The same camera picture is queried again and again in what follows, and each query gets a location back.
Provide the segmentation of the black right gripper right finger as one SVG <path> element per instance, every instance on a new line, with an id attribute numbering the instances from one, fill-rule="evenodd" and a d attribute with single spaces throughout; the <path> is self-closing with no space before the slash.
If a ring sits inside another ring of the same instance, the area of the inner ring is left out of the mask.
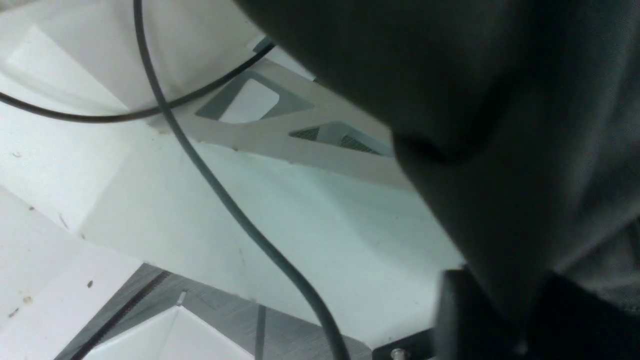
<path id="1" fill-rule="evenodd" d="M 638 360 L 635 317 L 548 272 L 525 327 L 526 360 Z"/>

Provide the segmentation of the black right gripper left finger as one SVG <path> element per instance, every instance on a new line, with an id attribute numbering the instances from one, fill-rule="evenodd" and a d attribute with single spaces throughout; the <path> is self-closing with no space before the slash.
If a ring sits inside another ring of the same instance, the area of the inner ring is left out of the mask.
<path id="1" fill-rule="evenodd" d="M 434 322 L 437 359 L 519 360 L 518 336 L 466 269 L 445 271 Z"/>

